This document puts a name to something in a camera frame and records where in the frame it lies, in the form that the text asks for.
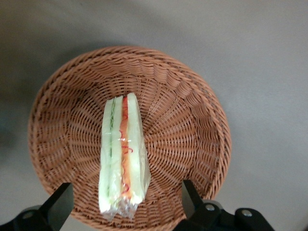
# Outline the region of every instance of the gray floor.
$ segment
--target gray floor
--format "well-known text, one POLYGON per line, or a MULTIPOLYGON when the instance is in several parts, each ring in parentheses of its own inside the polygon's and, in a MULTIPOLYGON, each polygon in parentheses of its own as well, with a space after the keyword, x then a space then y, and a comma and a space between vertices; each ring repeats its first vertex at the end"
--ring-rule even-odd
MULTIPOLYGON (((41 204, 27 120, 40 86, 73 57, 110 45, 161 50, 199 73, 230 123, 217 200, 259 210, 275 230, 308 225, 308 2, 0 1, 0 223, 41 204)), ((62 230, 92 230, 69 218, 62 230)))

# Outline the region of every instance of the woven basket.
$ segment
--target woven basket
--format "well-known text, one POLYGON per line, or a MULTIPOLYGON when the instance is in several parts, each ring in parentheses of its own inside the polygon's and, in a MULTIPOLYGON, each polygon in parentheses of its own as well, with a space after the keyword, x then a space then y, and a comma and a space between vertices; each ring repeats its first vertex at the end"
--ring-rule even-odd
POLYGON ((173 229, 185 218, 182 180, 214 198, 231 154, 227 119, 208 84, 174 58, 140 47, 92 51, 56 71, 36 97, 28 141, 45 190, 72 182, 71 215, 105 231, 173 229), (152 179, 133 220, 107 222, 98 207, 104 105, 129 92, 138 98, 152 179))

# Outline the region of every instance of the carrot strip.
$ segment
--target carrot strip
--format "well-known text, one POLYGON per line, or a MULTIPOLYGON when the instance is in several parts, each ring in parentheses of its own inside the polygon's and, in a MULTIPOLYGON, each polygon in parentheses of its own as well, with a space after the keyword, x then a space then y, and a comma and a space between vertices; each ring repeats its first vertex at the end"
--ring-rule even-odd
POLYGON ((120 125, 121 147, 122 147, 122 196, 130 199, 130 176, 129 176, 129 152, 132 149, 128 147, 128 99, 123 99, 122 121, 120 125))

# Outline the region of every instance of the wrapped sandwich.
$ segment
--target wrapped sandwich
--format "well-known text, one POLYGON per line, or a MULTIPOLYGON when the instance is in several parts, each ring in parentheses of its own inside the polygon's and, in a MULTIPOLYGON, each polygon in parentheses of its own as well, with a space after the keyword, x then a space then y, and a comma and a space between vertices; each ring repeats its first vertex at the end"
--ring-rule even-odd
POLYGON ((134 93, 105 105, 102 126, 99 208, 111 220, 132 218, 150 183, 142 121, 134 93))

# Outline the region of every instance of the metal bolt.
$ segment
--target metal bolt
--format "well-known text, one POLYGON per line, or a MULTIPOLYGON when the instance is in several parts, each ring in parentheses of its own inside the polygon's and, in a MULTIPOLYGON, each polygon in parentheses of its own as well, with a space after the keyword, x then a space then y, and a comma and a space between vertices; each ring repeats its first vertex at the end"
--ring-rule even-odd
POLYGON ((28 218, 30 218, 30 217, 32 217, 32 216, 33 216, 33 212, 30 211, 30 212, 27 212, 27 213, 25 213, 25 214, 23 215, 23 219, 28 219, 28 218))
POLYGON ((252 216, 252 213, 249 210, 247 210, 247 209, 242 210, 242 213, 246 217, 251 217, 252 216))
POLYGON ((206 209, 207 209, 208 211, 214 211, 214 210, 215 210, 215 207, 214 207, 213 205, 211 205, 211 204, 208 204, 208 205, 206 205, 205 207, 206 207, 206 209))

